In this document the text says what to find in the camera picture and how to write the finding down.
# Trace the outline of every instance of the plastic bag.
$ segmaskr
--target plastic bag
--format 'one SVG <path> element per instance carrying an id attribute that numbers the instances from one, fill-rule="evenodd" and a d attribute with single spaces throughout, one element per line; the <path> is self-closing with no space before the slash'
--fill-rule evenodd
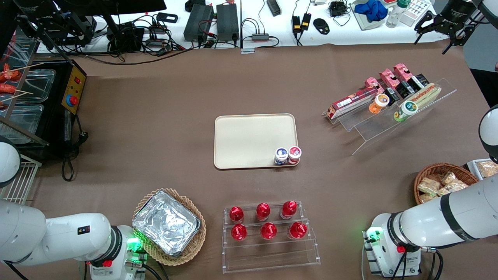
<path id="1" fill-rule="evenodd" d="M 423 193 L 436 193 L 439 189 L 439 182 L 429 178 L 423 178 L 417 188 Z"/>
<path id="2" fill-rule="evenodd" d="M 434 198 L 438 198 L 438 195 L 435 193 L 424 193 L 420 195 L 420 200 L 422 200 L 422 203 L 426 203 L 427 201 L 433 200 Z"/>
<path id="3" fill-rule="evenodd" d="M 498 164 L 492 162 L 491 160 L 478 162 L 477 168 L 483 178 L 487 178 L 498 173 Z"/>
<path id="4" fill-rule="evenodd" d="M 448 194 L 448 193 L 463 190 L 466 187 L 468 187 L 468 185 L 466 183 L 464 183 L 460 180 L 453 180 L 453 181 L 449 182 L 448 184 L 446 184 L 446 186 L 440 188 L 437 191 L 437 194 L 439 196 L 443 196 L 443 195 Z"/>
<path id="5" fill-rule="evenodd" d="M 451 183 L 451 181 L 453 181 L 453 180 L 457 180 L 457 177 L 455 176 L 455 174 L 453 172 L 448 172 L 444 176 L 441 183 L 446 186 L 447 184 Z"/>

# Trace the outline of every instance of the foil lid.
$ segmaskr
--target foil lid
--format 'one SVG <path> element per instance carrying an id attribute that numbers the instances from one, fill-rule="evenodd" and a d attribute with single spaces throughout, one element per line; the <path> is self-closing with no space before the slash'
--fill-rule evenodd
<path id="1" fill-rule="evenodd" d="M 169 194 L 158 191 L 140 209 L 132 225 L 167 255 L 179 257 L 199 231 L 201 221 Z"/>

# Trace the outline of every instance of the woven basket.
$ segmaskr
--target woven basket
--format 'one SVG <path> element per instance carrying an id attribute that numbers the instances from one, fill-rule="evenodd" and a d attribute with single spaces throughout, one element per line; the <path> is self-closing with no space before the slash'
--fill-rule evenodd
<path id="1" fill-rule="evenodd" d="M 441 181 L 448 172 L 453 172 L 457 177 L 457 179 L 466 183 L 469 186 L 479 181 L 474 175 L 472 175 L 472 173 L 468 172 L 467 170 L 463 169 L 460 166 L 456 166 L 451 163 L 440 162 L 428 165 L 424 169 L 422 169 L 415 177 L 415 183 L 413 185 L 413 189 L 415 193 L 415 201 L 417 202 L 417 204 L 422 204 L 420 195 L 423 193 L 419 191 L 417 188 L 418 184 L 420 184 L 422 179 L 429 178 L 438 181 L 441 187 L 442 186 Z"/>
<path id="2" fill-rule="evenodd" d="M 201 250 L 201 247 L 204 244 L 204 241 L 206 240 L 206 221 L 204 221 L 201 212 L 199 212 L 197 207 L 195 207 L 194 203 L 190 199 L 188 199 L 185 196 L 180 196 L 174 189 L 163 189 L 163 188 L 157 189 L 151 192 L 150 194 L 146 195 L 136 207 L 133 217 L 135 217 L 135 215 L 142 208 L 142 206 L 149 200 L 149 198 L 151 198 L 154 194 L 156 194 L 156 192 L 160 190 L 171 195 L 174 199 L 176 199 L 183 206 L 187 207 L 187 209 L 190 210 L 194 215 L 196 215 L 197 218 L 199 218 L 199 220 L 201 220 L 201 228 L 199 229 L 199 232 L 192 238 L 192 240 L 190 240 L 187 247 L 183 250 L 181 256 L 177 258 L 166 255 L 164 251 L 156 243 L 149 240 L 149 238 L 143 235 L 140 231 L 134 230 L 134 233 L 135 236 L 137 236 L 138 239 L 140 239 L 140 243 L 142 244 L 142 247 L 145 249 L 145 251 L 156 261 L 167 266 L 178 266 L 193 259 L 195 255 L 197 255 L 197 253 Z"/>

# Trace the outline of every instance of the blue cloth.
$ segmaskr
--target blue cloth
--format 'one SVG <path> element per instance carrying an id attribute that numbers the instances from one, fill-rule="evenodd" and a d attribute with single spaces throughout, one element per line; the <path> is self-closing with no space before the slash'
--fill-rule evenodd
<path id="1" fill-rule="evenodd" d="M 355 12 L 367 15 L 370 21 L 381 21 L 387 16 L 387 9 L 378 0 L 356 5 Z"/>

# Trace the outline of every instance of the red bottle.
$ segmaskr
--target red bottle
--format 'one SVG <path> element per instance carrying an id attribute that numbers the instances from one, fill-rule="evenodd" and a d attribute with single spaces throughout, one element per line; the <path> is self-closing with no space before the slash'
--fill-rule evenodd
<path id="1" fill-rule="evenodd" d="M 230 209 L 230 219 L 236 224 L 241 224 L 244 222 L 244 211 L 239 206 L 232 207 Z"/>
<path id="2" fill-rule="evenodd" d="M 277 227 L 272 223 L 265 223 L 261 227 L 261 237 L 266 240 L 273 239 L 277 235 Z"/>
<path id="3" fill-rule="evenodd" d="M 243 224 L 236 224 L 232 227 L 232 237 L 237 241 L 242 241 L 248 235 L 248 231 Z"/>
<path id="4" fill-rule="evenodd" d="M 306 236 L 306 232 L 308 232 L 308 227 L 305 224 L 295 222 L 289 227 L 287 236 L 290 239 L 301 239 Z"/>
<path id="5" fill-rule="evenodd" d="M 270 215 L 270 206 L 267 203 L 261 203 L 256 207 L 256 219 L 258 221 L 266 221 Z"/>
<path id="6" fill-rule="evenodd" d="M 288 220 L 292 218 L 297 211 L 297 203 L 293 200 L 287 201 L 283 204 L 282 209 L 280 210 L 280 216 L 284 220 Z"/>

